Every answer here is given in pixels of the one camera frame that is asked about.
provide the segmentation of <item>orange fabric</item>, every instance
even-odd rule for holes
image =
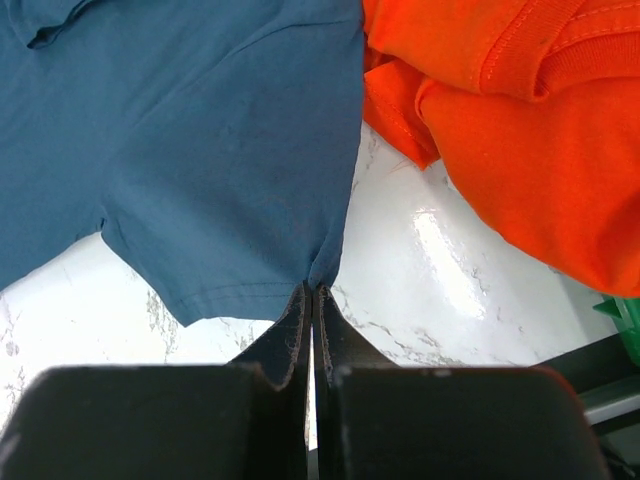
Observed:
[[[365,120],[478,215],[640,296],[640,0],[364,0]]]

